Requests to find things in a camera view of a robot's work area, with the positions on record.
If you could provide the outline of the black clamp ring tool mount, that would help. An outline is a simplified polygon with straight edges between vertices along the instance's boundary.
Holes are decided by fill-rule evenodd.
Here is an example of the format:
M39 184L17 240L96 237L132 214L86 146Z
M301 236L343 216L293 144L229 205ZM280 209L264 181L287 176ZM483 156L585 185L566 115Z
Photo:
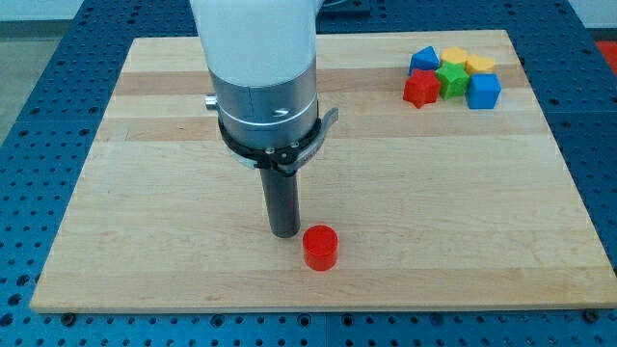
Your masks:
M274 170L284 176L294 175L309 162L323 146L328 130L338 121L337 108L330 109L323 118L318 118L310 132L287 147L266 149L241 145L228 133L218 120L219 132L230 155L249 169Z

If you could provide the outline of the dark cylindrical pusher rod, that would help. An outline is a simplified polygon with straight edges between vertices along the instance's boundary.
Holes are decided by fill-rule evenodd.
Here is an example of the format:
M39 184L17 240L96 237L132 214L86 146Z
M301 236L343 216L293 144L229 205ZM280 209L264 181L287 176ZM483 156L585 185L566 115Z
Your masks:
M279 238L291 238L300 228L300 209L296 174L259 170L269 224Z

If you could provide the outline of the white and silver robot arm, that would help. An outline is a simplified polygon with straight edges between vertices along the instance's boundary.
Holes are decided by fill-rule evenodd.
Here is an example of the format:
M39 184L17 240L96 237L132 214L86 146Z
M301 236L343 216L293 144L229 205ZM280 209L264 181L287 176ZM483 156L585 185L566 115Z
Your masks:
M272 233L300 227L296 173L322 147L338 110L319 113L313 0L190 3L229 151L260 172Z

